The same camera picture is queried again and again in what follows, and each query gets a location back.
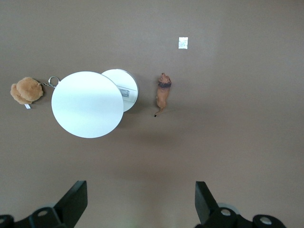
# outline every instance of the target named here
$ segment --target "plush keychain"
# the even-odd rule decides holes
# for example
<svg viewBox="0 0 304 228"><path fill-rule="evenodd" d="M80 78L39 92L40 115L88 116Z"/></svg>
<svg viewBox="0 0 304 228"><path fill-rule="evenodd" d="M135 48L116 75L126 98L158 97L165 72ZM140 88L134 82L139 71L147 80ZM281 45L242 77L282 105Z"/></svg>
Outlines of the plush keychain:
<svg viewBox="0 0 304 228"><path fill-rule="evenodd" d="M156 102L159 106L159 112L155 113L154 117L156 117L159 113L163 111L163 109L167 106L167 97L169 96L171 80L169 76L166 76L165 73L161 74L161 77L158 79L159 84L157 87L157 97Z"/></svg>
<svg viewBox="0 0 304 228"><path fill-rule="evenodd" d="M41 83L31 77L25 77L17 84L12 84L10 94L19 104L31 104L38 100L42 95Z"/></svg>

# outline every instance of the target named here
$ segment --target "white square sticker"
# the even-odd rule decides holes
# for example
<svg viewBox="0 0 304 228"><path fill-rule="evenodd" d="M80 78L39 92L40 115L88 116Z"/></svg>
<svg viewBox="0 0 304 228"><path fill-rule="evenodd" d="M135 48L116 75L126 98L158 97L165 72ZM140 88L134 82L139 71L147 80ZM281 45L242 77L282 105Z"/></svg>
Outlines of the white square sticker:
<svg viewBox="0 0 304 228"><path fill-rule="evenodd" d="M179 38L179 49L188 49L188 37Z"/></svg>

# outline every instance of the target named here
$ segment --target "metal ring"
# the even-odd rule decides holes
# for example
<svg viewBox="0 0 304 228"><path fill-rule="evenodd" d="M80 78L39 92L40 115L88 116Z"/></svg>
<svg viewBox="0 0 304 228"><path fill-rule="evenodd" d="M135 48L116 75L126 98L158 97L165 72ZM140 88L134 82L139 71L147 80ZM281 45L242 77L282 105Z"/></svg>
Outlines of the metal ring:
<svg viewBox="0 0 304 228"><path fill-rule="evenodd" d="M50 77L49 79L48 79L48 84L50 85L50 86L52 86L52 87L56 87L58 84L59 84L59 82L60 82L60 80L59 80L59 78L57 78L57 85L53 85L52 83L51 83L51 80L52 80L52 78L57 78L56 76L52 76L52 77Z"/></svg>

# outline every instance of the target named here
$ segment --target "toy animal tail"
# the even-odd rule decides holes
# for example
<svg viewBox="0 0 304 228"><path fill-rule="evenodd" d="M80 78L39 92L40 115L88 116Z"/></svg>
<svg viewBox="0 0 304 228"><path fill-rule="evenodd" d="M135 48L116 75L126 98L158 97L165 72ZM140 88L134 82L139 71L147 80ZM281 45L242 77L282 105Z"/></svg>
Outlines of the toy animal tail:
<svg viewBox="0 0 304 228"><path fill-rule="evenodd" d="M154 117L156 117L159 113L161 113L163 111L163 108L160 108L160 111L155 113Z"/></svg>

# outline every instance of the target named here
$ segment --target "large white round plate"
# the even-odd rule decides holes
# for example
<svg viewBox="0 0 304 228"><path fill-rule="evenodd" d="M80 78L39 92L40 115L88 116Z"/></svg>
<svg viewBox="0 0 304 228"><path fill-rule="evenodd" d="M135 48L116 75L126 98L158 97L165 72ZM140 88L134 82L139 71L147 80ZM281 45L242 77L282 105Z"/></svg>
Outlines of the large white round plate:
<svg viewBox="0 0 304 228"><path fill-rule="evenodd" d="M121 121L123 105L115 83L88 71L65 77L52 95L52 110L58 123L83 138L97 138L111 132Z"/></svg>
<svg viewBox="0 0 304 228"><path fill-rule="evenodd" d="M121 69L107 70L102 75L111 79L120 90L123 96L123 111L128 111L133 107L138 96L138 87L133 76Z"/></svg>

